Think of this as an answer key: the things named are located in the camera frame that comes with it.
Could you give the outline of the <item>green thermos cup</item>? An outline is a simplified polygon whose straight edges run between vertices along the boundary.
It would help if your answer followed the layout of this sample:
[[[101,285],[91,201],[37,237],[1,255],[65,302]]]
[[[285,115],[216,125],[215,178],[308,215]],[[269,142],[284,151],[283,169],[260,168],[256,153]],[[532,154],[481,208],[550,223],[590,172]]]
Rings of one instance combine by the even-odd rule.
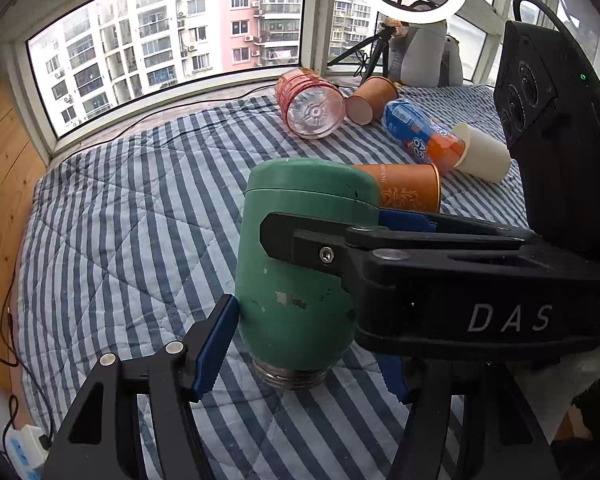
[[[260,224],[271,212],[374,226],[376,180],[353,166],[278,158],[251,170],[235,278],[239,333],[253,368],[277,389],[319,385],[354,338],[354,307],[340,279],[270,257]]]

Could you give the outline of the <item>near brown paper cup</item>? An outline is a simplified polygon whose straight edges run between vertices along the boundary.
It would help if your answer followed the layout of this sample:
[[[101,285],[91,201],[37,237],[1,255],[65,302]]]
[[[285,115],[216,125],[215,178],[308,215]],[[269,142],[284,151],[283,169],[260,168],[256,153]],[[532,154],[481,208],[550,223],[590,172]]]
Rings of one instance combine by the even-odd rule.
[[[440,174],[433,164],[373,164],[354,168],[376,180],[381,208],[430,214],[440,211]]]

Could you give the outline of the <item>brown paper cup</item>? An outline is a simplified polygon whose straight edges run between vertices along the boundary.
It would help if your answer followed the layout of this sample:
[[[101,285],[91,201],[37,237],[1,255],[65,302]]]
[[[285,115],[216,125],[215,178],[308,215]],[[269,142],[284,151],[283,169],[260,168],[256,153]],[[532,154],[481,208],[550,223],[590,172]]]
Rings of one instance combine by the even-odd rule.
[[[440,174],[433,164],[373,164],[354,168],[376,180],[381,208],[430,214],[440,211]]]
[[[366,126],[374,120],[379,120],[385,106],[398,97],[398,90],[389,79],[371,76],[344,102],[347,118],[357,125]]]

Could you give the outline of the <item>white paper cup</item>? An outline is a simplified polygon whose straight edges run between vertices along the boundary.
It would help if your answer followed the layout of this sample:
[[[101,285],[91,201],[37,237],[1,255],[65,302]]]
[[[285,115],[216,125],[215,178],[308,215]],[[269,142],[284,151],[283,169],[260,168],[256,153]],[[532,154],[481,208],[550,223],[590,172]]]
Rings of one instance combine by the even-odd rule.
[[[501,183],[510,168],[506,145],[466,122],[455,125],[452,133],[465,144],[455,169],[486,182]]]

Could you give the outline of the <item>far brown paper cup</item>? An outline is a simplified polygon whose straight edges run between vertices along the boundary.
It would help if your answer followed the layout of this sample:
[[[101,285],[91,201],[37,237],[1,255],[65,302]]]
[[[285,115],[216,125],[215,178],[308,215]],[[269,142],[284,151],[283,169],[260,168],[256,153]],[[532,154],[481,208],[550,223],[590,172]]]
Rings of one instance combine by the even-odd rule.
[[[379,120],[385,106],[398,97],[398,90],[389,79],[371,76],[344,102],[347,118],[357,125],[366,126],[374,120]]]

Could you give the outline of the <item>white power strip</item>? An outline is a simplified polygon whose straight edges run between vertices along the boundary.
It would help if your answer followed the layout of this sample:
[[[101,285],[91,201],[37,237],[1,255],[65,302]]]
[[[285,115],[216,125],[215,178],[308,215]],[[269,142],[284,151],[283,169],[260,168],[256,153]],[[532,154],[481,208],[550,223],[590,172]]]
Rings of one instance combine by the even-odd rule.
[[[46,437],[38,426],[24,425],[6,432],[6,453],[17,476],[23,480],[41,480],[48,456],[42,441]]]

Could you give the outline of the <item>blue orange snack can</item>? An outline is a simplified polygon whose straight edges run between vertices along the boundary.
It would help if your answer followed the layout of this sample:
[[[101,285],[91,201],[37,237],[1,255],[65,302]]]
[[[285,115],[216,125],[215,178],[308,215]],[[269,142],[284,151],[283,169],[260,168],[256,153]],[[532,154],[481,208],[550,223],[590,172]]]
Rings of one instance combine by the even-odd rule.
[[[465,142],[411,101],[390,101],[381,123],[414,159],[420,164],[434,164],[439,174],[453,170],[464,154]]]

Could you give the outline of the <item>pink clear plastic bottle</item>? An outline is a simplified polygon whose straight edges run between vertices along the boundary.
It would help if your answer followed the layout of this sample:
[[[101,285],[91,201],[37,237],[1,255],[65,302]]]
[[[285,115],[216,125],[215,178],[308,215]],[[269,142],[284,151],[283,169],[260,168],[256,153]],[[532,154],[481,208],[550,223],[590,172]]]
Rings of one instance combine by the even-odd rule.
[[[346,116],[341,92],[306,68],[295,68],[280,76],[275,97],[285,126],[304,140],[329,136]]]

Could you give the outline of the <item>small grey penguin plush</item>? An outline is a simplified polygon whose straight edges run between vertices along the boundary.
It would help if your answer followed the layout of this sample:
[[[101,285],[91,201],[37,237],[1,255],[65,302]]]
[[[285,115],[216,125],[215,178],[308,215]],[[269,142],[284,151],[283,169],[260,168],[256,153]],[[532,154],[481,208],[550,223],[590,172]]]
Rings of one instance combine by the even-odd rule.
[[[460,60],[460,43],[448,35],[440,64],[439,87],[460,87],[463,84],[463,66]]]

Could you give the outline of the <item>large grey penguin plush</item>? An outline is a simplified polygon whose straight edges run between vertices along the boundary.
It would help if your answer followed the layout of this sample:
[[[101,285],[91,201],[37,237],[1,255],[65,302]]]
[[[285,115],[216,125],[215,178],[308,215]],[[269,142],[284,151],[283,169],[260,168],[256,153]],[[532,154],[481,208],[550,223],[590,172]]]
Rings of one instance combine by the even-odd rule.
[[[404,25],[387,18],[386,23],[396,28],[389,41],[387,78],[404,86],[437,87],[448,31],[446,21]]]

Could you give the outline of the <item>black tripod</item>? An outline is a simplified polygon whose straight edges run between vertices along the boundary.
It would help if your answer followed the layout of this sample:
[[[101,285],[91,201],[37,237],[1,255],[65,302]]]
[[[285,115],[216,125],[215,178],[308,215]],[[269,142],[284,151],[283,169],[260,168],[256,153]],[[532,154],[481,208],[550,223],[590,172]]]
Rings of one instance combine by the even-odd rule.
[[[367,37],[337,55],[336,58],[327,63],[327,67],[340,65],[347,58],[355,58],[358,67],[353,76],[360,77],[362,82],[373,76],[378,65],[381,68],[381,76],[387,78],[389,75],[389,44],[395,32],[396,28],[394,26],[381,24],[380,31],[377,34]]]

